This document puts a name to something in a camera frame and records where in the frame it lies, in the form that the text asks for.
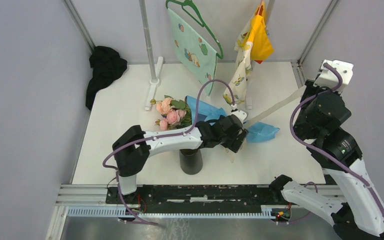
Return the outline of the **pink flower bouquet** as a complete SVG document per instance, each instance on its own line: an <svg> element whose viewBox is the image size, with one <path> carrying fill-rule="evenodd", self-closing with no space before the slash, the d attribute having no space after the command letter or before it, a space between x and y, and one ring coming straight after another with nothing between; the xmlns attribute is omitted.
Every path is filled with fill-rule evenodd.
<svg viewBox="0 0 384 240"><path fill-rule="evenodd" d="M155 121L161 131L182 129L193 124L192 111L186 100L176 100L165 95L163 100L150 100L150 104L156 107L161 116Z"/></svg>

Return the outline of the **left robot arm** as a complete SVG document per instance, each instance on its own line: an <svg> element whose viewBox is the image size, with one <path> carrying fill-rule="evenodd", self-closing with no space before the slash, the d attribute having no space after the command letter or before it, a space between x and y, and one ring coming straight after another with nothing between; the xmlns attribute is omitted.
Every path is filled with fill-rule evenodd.
<svg viewBox="0 0 384 240"><path fill-rule="evenodd" d="M244 128L247 114L233 111L219 119L199 121L189 128L163 132L143 131L140 125L130 127L113 145L111 156L117 164L118 197L125 204L137 198L137 174L148 158L164 152L183 149L223 147L237 153L248 130Z"/></svg>

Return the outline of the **light blue wrapping paper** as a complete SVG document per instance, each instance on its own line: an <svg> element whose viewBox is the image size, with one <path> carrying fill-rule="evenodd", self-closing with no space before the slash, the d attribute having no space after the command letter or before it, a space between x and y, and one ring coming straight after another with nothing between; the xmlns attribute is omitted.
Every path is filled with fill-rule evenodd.
<svg viewBox="0 0 384 240"><path fill-rule="evenodd" d="M221 135L224 131L224 137L232 137L233 134L239 134L244 129L241 120L237 116L228 115L223 108L217 108L190 95L185 97L185 102L190 107L192 122L197 128L204 127L204 123L208 123L215 134ZM280 128L257 122L246 130L246 141L250 144L257 144L275 139Z"/></svg>

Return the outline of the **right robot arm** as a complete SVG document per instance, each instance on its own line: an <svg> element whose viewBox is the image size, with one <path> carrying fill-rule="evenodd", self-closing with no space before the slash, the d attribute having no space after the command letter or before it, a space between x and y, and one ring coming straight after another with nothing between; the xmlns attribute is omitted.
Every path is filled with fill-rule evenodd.
<svg viewBox="0 0 384 240"><path fill-rule="evenodd" d="M355 138L342 129L351 111L339 85L304 84L299 105L289 121L292 136L332 177L344 201L309 190L284 174L269 185L269 199L299 205L329 223L343 240L384 240L384 203L370 180Z"/></svg>

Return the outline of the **cream ribbon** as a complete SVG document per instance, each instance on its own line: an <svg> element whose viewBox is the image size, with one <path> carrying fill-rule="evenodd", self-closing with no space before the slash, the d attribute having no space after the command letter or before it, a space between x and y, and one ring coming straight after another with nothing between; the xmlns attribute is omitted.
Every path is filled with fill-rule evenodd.
<svg viewBox="0 0 384 240"><path fill-rule="evenodd" d="M302 97L305 88L305 86L298 88L287 98L277 102L276 104L269 107L267 110L261 112L257 116L252 117L250 120L245 120L243 122L244 130L242 132L244 133L245 130L247 130L247 136L239 146L237 152L243 152L247 148L247 144L249 141L250 144L258 144L273 140L276 137L276 134L280 131L280 128L267 123L263 123L261 122L261 120L280 110L281 108L293 102L294 100Z"/></svg>

